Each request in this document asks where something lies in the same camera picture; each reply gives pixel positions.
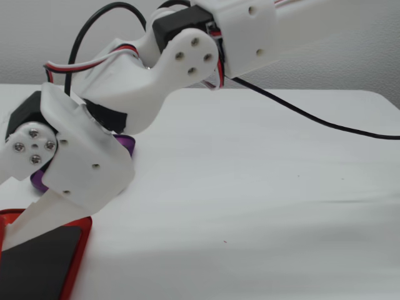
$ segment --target white cable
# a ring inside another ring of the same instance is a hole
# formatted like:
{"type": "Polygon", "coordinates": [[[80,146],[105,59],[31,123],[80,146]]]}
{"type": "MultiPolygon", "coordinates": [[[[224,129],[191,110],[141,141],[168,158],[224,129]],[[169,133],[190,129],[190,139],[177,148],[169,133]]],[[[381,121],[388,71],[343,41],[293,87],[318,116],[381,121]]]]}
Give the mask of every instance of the white cable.
{"type": "Polygon", "coordinates": [[[62,69],[63,68],[80,68],[80,67],[86,67],[86,66],[90,66],[92,64],[100,63],[101,61],[104,61],[107,58],[113,57],[113,56],[121,54],[121,53],[131,53],[135,58],[138,59],[138,54],[135,51],[133,51],[132,49],[122,49],[122,50],[117,50],[117,51],[111,52],[102,57],[93,59],[92,61],[80,62],[79,64],[54,64],[51,61],[48,61],[47,63],[55,68],[62,68],[62,69]]]}

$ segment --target white table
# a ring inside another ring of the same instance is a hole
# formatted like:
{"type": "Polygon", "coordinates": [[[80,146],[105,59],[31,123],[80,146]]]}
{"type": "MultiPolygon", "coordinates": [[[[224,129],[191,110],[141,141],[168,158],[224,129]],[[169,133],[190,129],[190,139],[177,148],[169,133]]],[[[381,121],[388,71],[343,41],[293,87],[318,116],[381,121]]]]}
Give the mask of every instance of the white table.
{"type": "MultiPolygon", "coordinates": [[[[0,86],[11,109],[37,86],[0,86]]],[[[400,134],[364,91],[275,91],[400,134]]],[[[72,299],[399,299],[400,142],[315,124],[252,91],[187,89],[136,136],[136,178],[93,217],[72,299]]],[[[0,188],[0,209],[38,198],[0,188]]]]}

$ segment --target screw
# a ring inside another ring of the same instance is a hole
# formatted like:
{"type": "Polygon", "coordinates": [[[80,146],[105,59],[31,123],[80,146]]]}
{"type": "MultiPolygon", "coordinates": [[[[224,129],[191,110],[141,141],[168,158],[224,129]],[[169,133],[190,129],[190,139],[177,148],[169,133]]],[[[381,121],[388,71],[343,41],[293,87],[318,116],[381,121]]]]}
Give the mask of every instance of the screw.
{"type": "Polygon", "coordinates": [[[32,155],[30,159],[31,164],[34,166],[40,164],[42,162],[42,158],[38,155],[32,155]]]}
{"type": "Polygon", "coordinates": [[[52,142],[52,141],[48,141],[48,142],[44,145],[44,148],[45,148],[47,151],[53,151],[53,150],[56,148],[56,143],[55,143],[55,142],[52,142]]]}
{"type": "Polygon", "coordinates": [[[17,153],[24,152],[25,151],[25,145],[23,143],[21,143],[21,142],[17,142],[14,145],[14,151],[17,152],[17,153]]]}
{"type": "Polygon", "coordinates": [[[195,67],[191,67],[187,73],[188,73],[189,75],[193,75],[196,71],[197,71],[197,70],[196,70],[195,67]]]}
{"type": "Polygon", "coordinates": [[[206,62],[210,61],[212,58],[213,58],[212,54],[206,54],[205,57],[204,57],[204,61],[206,61],[206,62]]]}
{"type": "Polygon", "coordinates": [[[39,136],[39,131],[37,129],[31,129],[29,130],[29,136],[32,139],[36,139],[39,136]]]}
{"type": "Polygon", "coordinates": [[[197,37],[195,37],[194,39],[192,39],[192,46],[196,47],[199,44],[199,39],[197,37]]]}
{"type": "Polygon", "coordinates": [[[183,54],[183,52],[178,52],[178,53],[175,55],[175,59],[176,59],[177,61],[181,61],[184,57],[185,57],[185,54],[183,54]]]}

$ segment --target red base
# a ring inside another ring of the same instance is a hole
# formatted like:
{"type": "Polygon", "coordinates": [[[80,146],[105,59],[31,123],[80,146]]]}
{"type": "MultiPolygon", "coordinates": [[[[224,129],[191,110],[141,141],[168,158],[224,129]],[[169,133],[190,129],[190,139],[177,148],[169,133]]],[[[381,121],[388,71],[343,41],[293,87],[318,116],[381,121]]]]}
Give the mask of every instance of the red base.
{"type": "MultiPolygon", "coordinates": [[[[1,247],[4,239],[4,228],[13,223],[20,214],[22,214],[24,209],[7,209],[5,211],[0,211],[0,260],[1,260],[1,247]]],[[[71,296],[71,292],[74,287],[76,276],[78,275],[79,267],[81,265],[83,252],[88,241],[89,233],[92,228],[92,218],[85,217],[74,222],[71,222],[65,226],[76,226],[81,228],[81,238],[76,246],[74,257],[71,261],[71,266],[69,267],[68,274],[62,288],[61,296],[59,300],[68,300],[71,296]]]]}

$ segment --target purple part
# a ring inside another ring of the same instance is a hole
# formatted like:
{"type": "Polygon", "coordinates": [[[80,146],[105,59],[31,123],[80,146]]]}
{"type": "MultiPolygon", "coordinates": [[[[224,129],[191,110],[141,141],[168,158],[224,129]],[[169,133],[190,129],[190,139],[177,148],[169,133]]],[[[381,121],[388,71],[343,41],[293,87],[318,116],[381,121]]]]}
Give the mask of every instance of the purple part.
{"type": "Polygon", "coordinates": [[[42,170],[39,170],[38,172],[35,172],[31,175],[31,183],[34,186],[34,188],[42,191],[42,192],[47,192],[49,189],[47,186],[45,186],[42,182],[42,178],[44,176],[44,172],[42,170]]]}
{"type": "MultiPolygon", "coordinates": [[[[135,139],[131,136],[125,136],[123,134],[115,134],[114,137],[128,150],[129,154],[132,156],[133,149],[135,148],[136,144],[135,139]]],[[[44,172],[42,170],[35,172],[31,175],[31,183],[36,189],[45,193],[49,188],[43,184],[43,176],[44,172]]]]}
{"type": "Polygon", "coordinates": [[[123,134],[115,134],[114,137],[129,151],[129,154],[132,157],[133,149],[135,149],[136,144],[135,139],[131,136],[125,136],[123,134]]]}

